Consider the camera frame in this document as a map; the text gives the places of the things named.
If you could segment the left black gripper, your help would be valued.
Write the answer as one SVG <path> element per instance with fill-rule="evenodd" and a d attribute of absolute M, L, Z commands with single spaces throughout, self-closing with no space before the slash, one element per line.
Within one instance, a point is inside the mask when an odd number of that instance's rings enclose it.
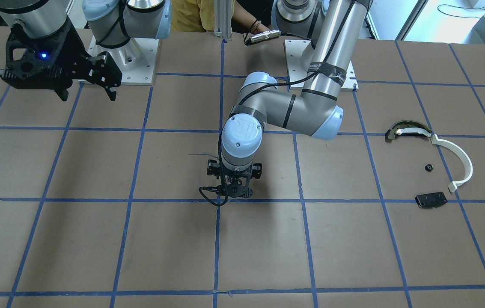
<path fill-rule="evenodd" d="M 220 172 L 222 171 L 227 179 L 227 183 L 225 185 L 220 184 L 217 187 L 206 187 L 207 191 L 214 192 L 217 195 L 226 195 L 231 198 L 250 198 L 253 195 L 253 191 L 249 187 L 250 180 L 261 177 L 262 164 L 254 163 L 252 166 L 240 171 L 227 169 L 216 160 L 208 160 L 207 175 L 220 178 Z"/>

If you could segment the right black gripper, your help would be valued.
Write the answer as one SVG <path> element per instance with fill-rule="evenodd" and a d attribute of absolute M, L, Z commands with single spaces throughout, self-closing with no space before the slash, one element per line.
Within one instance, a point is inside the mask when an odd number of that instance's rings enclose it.
<path fill-rule="evenodd" d="M 121 70 L 106 51 L 94 57 L 88 54 L 69 19 L 58 31 L 43 38 L 29 37 L 16 22 L 6 51 L 2 80 L 16 89 L 54 90 L 66 102 L 73 80 L 86 80 L 103 87 L 108 98 L 116 100 Z"/>

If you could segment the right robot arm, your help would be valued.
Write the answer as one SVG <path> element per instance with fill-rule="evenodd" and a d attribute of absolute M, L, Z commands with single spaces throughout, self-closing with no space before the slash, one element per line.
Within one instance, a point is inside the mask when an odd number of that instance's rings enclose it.
<path fill-rule="evenodd" d="M 0 78 L 16 89 L 53 90 L 62 101 L 74 80 L 115 100 L 121 85 L 152 85 L 160 39 L 170 35 L 169 0 L 84 0 L 93 33 L 85 47 L 59 0 L 0 0 L 11 33 Z"/>

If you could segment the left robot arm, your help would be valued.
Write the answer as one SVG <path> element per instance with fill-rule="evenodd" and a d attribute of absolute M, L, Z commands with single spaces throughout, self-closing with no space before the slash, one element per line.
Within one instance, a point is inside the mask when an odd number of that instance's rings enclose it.
<path fill-rule="evenodd" d="M 200 187 L 229 198 L 248 198 L 252 178 L 262 166 L 254 163 L 267 124 L 322 140 L 333 139 L 344 111 L 337 97 L 347 78 L 360 28 L 371 0 L 276 0 L 271 20 L 281 33 L 309 40 L 303 53 L 303 78 L 279 83 L 261 71 L 248 74 L 217 141 L 218 160 L 209 160 L 207 174 L 220 180 Z"/>

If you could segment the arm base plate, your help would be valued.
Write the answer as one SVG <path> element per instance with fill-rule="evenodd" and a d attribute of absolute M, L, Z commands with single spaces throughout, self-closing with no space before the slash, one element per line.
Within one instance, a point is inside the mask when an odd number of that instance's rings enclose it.
<path fill-rule="evenodd" d="M 151 38 L 131 38 L 117 49 L 106 49 L 96 45 L 92 37 L 88 53 L 96 56 L 109 52 L 122 73 L 122 85 L 152 86 L 155 79 L 156 60 L 161 41 Z"/>
<path fill-rule="evenodd" d="M 314 49 L 310 45 L 310 40 L 285 40 L 285 54 L 287 69 L 289 72 L 289 82 L 299 81 L 291 87 L 295 89 L 303 89 L 304 82 L 302 81 L 308 74 L 313 72 L 320 72 L 326 74 L 336 82 L 343 82 L 341 91 L 356 91 L 359 89 L 356 74 L 352 61 L 348 63 L 346 69 L 333 64 L 324 64 L 321 68 L 321 63 L 313 64 L 311 59 Z"/>

